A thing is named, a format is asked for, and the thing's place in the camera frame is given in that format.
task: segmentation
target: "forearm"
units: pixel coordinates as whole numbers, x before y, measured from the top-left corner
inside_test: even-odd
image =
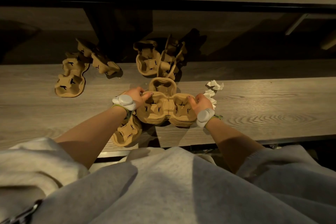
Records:
[[[124,108],[114,106],[75,126],[55,141],[75,161],[89,169],[126,115]]]
[[[211,119],[206,128],[212,135],[227,165],[236,173],[246,157],[264,147],[248,136],[231,128],[220,119]]]

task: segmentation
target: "black trim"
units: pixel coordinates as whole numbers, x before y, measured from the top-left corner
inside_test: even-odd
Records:
[[[93,5],[137,10],[336,13],[336,5],[331,4],[192,0],[0,0],[0,6],[88,8]]]

